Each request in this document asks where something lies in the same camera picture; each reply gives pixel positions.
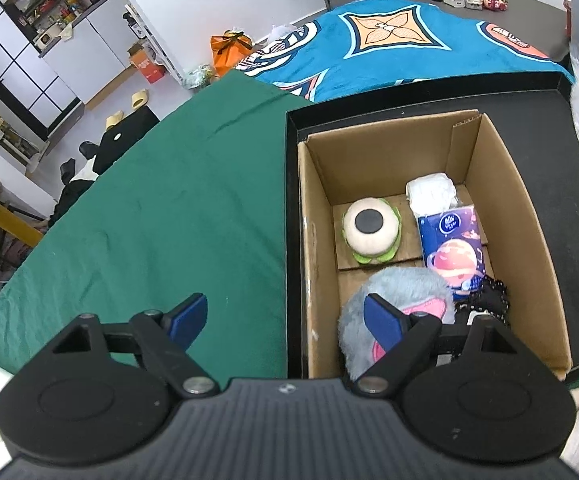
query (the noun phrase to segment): blue tissue package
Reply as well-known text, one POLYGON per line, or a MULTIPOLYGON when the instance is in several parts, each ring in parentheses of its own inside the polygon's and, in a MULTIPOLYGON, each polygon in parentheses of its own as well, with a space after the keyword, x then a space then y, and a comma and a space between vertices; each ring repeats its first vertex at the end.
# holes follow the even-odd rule
POLYGON ((445 278, 455 300, 468 296, 480 286, 485 261, 473 205, 421 216, 418 231, 425 266, 445 278))

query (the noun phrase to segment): slipper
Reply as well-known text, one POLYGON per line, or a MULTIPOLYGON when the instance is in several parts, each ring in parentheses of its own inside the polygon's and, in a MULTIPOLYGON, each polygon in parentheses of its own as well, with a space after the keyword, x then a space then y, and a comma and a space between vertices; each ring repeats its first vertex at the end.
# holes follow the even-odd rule
POLYGON ((120 123, 124 117, 125 114, 122 110, 119 110, 115 114, 110 115, 105 121, 105 131, 109 130, 113 126, 116 126, 116 124, 120 123))
POLYGON ((148 102, 148 91, 147 90, 141 90, 136 92, 133 96, 132 96, 132 109, 133 110, 138 110, 142 105, 146 104, 148 102))

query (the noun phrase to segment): green cloth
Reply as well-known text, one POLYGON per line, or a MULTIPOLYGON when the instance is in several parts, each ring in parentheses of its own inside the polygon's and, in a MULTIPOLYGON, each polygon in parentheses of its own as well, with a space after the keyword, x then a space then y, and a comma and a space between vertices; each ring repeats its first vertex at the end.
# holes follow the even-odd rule
POLYGON ((0 367, 18 371, 80 313, 125 322, 203 292, 199 365, 221 384, 286 376, 286 112, 309 104, 231 71, 154 127, 1 292, 0 367))

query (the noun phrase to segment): black tray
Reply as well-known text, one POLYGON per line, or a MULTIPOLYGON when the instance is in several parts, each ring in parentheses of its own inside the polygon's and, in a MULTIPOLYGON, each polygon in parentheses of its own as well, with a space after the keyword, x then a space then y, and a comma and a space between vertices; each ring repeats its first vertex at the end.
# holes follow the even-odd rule
POLYGON ((306 376, 297 143, 316 132, 408 116, 477 108, 505 141, 538 214, 556 269, 579 376, 579 145, 570 82, 557 72, 470 75, 351 95, 288 114, 287 330, 290 377, 306 376))

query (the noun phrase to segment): screw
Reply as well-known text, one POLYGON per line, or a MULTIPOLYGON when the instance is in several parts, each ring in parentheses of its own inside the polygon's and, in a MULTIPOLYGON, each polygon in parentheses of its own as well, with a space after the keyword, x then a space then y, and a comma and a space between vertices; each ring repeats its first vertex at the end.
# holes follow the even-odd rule
POLYGON ((214 389, 214 381, 209 377, 190 377, 183 382, 183 390, 192 395, 206 394, 214 389))
POLYGON ((364 377, 358 385, 364 394, 380 394, 387 389, 389 383, 383 377, 364 377))
POLYGON ((279 386, 279 392, 281 394, 289 395, 289 394, 293 394, 295 391, 296 391, 296 386, 294 386, 294 384, 285 383, 285 384, 281 384, 281 386, 279 386))

